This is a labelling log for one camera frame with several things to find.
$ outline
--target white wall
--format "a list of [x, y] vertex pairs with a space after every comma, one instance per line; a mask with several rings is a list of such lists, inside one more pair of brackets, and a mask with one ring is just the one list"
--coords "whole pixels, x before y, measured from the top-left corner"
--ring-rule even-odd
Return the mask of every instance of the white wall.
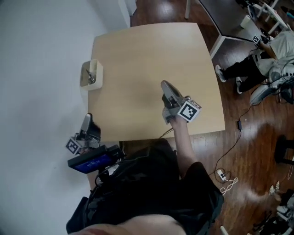
[[127, 5], [129, 15], [132, 16], [137, 9], [136, 0], [125, 0], [125, 4]]
[[124, 0], [89, 0], [109, 32], [130, 27], [130, 16]]
[[0, 228], [62, 235], [85, 175], [65, 149], [87, 111], [80, 68], [106, 28], [88, 1], [4, 0], [0, 5]]

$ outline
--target white desk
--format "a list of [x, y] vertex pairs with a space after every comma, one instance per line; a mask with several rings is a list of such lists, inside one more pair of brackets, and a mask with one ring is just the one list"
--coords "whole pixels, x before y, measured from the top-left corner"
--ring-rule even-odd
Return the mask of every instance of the white desk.
[[272, 7], [270, 7], [269, 5], [267, 5], [266, 3], [263, 4], [262, 8], [260, 9], [259, 13], [257, 14], [257, 17], [259, 18], [263, 12], [263, 10], [267, 8], [267, 13], [269, 14], [269, 16], [266, 18], [266, 22], [268, 22], [268, 20], [270, 19], [270, 16], [272, 15], [277, 23], [271, 28], [270, 31], [268, 31], [268, 34], [271, 34], [272, 32], [274, 32], [274, 30], [281, 24], [284, 28], [287, 27], [287, 25], [285, 24], [285, 22], [283, 21], [283, 19], [277, 14], [276, 10], [274, 10]]

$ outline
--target power adapter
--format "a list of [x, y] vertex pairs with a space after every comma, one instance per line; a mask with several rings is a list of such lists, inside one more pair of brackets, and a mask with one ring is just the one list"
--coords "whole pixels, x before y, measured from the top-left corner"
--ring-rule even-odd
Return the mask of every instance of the power adapter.
[[225, 174], [223, 174], [223, 172], [220, 169], [217, 170], [217, 173], [220, 176], [220, 178], [221, 178], [222, 181], [225, 181], [226, 180]]
[[241, 121], [237, 121], [238, 130], [242, 130]]

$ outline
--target white cup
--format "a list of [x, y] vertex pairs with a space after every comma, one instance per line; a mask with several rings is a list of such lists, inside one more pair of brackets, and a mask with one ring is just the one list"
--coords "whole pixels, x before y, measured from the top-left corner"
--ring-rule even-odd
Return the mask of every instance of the white cup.
[[248, 25], [250, 19], [251, 19], [251, 17], [250, 17], [249, 15], [246, 15], [246, 16], [244, 17], [244, 19], [242, 20], [241, 24], [240, 24], [241, 27], [242, 27], [242, 28], [246, 28], [246, 26]]

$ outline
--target white table leg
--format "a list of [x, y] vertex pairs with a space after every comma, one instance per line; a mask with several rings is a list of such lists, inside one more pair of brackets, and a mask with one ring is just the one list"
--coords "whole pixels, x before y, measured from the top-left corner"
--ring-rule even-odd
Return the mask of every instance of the white table leg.
[[273, 2], [273, 4], [271, 5], [271, 8], [274, 8], [278, 1], [279, 1], [279, 0], [275, 0], [275, 1]]
[[266, 22], [270, 19], [271, 15], [269, 14], [268, 17], [266, 18]]
[[219, 37], [217, 38], [217, 40], [215, 41], [215, 44], [213, 45], [213, 47], [211, 48], [209, 54], [210, 54], [210, 58], [212, 59], [216, 52], [218, 51], [218, 49], [221, 47], [221, 44], [223, 43], [223, 41], [226, 38], [224, 36], [222, 36], [221, 34], [219, 35]]
[[259, 18], [260, 17], [260, 15], [262, 14], [262, 12], [263, 12], [263, 10], [265, 9], [265, 4], [263, 4], [263, 6], [262, 6], [262, 8], [260, 9], [260, 11], [258, 12], [258, 14], [257, 14], [257, 18]]
[[279, 22], [277, 22], [272, 28], [270, 31], [268, 31], [268, 34], [271, 34], [272, 32], [274, 32], [274, 30], [279, 26]]
[[186, 13], [185, 13], [185, 19], [186, 20], [189, 19], [190, 9], [191, 9], [191, 0], [187, 0]]

